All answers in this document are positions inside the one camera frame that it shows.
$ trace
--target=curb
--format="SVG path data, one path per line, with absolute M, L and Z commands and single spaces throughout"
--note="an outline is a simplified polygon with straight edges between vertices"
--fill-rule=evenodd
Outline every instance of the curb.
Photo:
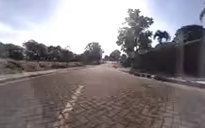
M 146 77 L 146 78 L 149 78 L 149 79 L 155 79 L 155 80 L 158 80 L 158 81 L 183 84 L 183 85 L 186 85 L 186 86 L 205 89 L 205 84 L 195 83 L 195 82 L 191 82 L 191 81 L 180 81 L 180 80 L 176 80 L 176 79 L 167 78 L 167 77 L 161 76 L 161 75 L 138 73 L 138 72 L 135 72 L 135 71 L 132 71 L 132 70 L 128 71 L 128 73 L 130 73 L 132 75 L 135 75 L 135 76 L 139 76 L 139 77 Z
M 36 76 L 51 74 L 51 73 L 54 73 L 54 72 L 56 72 L 56 71 L 40 73 L 40 74 L 31 74 L 31 75 L 19 76 L 19 77 L 13 77 L 13 78 L 4 78 L 4 79 L 0 79 L 0 83 L 4 83 L 4 82 L 8 82 L 8 81 L 13 81 L 13 80 L 18 80 L 18 79 L 24 79 L 24 78 L 32 78 L 32 77 L 36 77 Z
M 65 70 L 72 71 L 72 70 L 78 70 L 78 69 L 84 69 L 84 68 L 86 68 L 86 66 L 70 67 L 70 68 L 65 68 Z M 11 78 L 3 78 L 3 79 L 0 79 L 0 83 L 9 82 L 9 81 L 18 80 L 18 79 L 32 78 L 32 77 L 52 74 L 52 73 L 55 73 L 55 72 L 59 72 L 61 70 L 62 69 L 57 69 L 57 70 L 53 69 L 51 71 L 48 70 L 48 71 L 45 71 L 45 72 L 39 73 L 39 74 L 37 74 L 36 72 L 33 72 L 33 73 L 36 73 L 36 74 L 30 74 L 30 75 L 24 75 L 24 76 L 18 76 L 18 77 L 11 77 Z

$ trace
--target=sidewalk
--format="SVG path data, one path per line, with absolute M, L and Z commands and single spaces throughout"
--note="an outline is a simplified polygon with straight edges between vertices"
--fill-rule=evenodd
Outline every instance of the sidewalk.
M 65 69 L 53 69 L 53 70 L 45 70 L 45 71 L 23 72 L 23 73 L 18 73 L 18 74 L 0 75 L 0 83 L 12 81 L 12 80 L 17 80 L 17 79 L 22 79 L 22 78 L 46 75 L 46 74 L 51 74 L 51 73 L 55 73 L 55 72 L 76 70 L 76 69 L 80 69 L 80 68 L 82 68 L 82 67 L 73 67 L 73 68 L 65 68 Z
M 187 86 L 205 89 L 205 78 L 168 77 L 168 76 L 164 76 L 164 75 L 154 75 L 154 74 L 148 74 L 148 73 L 141 73 L 141 72 L 134 70 L 134 69 L 131 69 L 131 68 L 120 68 L 119 70 L 133 74 L 135 76 L 139 76 L 139 77 L 146 77 L 149 79 L 156 79 L 159 81 L 178 83 L 178 84 L 183 84 L 183 85 L 187 85 Z

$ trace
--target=sunlight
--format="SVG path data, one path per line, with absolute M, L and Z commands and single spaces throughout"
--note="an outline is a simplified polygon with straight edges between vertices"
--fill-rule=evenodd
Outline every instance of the sunlight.
M 70 46 L 76 53 L 83 52 L 87 43 L 97 41 L 109 54 L 118 48 L 117 30 L 128 8 L 140 8 L 143 14 L 150 14 L 143 0 L 61 1 L 51 19 L 35 27 L 30 35 L 45 44 Z

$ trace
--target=bush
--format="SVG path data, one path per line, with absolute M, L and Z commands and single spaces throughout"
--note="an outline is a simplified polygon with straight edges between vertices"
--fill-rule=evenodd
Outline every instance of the bush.
M 40 66 L 41 68 L 49 68 L 49 64 L 46 64 L 46 63 L 44 63 L 44 62 L 39 63 L 39 66 Z
M 122 66 L 124 66 L 124 67 L 130 67 L 131 63 L 132 63 L 132 59 L 130 59 L 130 58 L 127 58 L 126 60 L 121 62 Z
M 51 68 L 67 68 L 68 67 L 68 64 L 67 63 L 53 63 L 51 65 Z
M 38 70 L 38 65 L 34 63 L 26 63 L 24 64 L 24 71 L 33 72 Z
M 70 62 L 70 63 L 68 63 L 67 65 L 68 65 L 68 67 L 78 67 L 78 66 L 83 66 L 83 64 L 80 63 L 80 62 Z
M 7 61 L 6 67 L 10 69 L 21 69 L 22 70 L 21 64 L 19 62 L 12 61 L 12 60 Z

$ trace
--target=cloud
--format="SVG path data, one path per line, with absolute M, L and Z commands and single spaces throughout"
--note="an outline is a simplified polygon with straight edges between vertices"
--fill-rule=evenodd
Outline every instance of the cloud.
M 176 29 L 188 24 L 201 24 L 199 14 L 205 0 L 149 0 L 155 24 L 174 34 Z
M 21 45 L 28 31 L 14 30 L 10 26 L 0 23 L 0 41 L 4 43 L 16 43 Z
M 0 0 L 0 23 L 12 29 L 29 29 L 49 18 L 58 1 Z

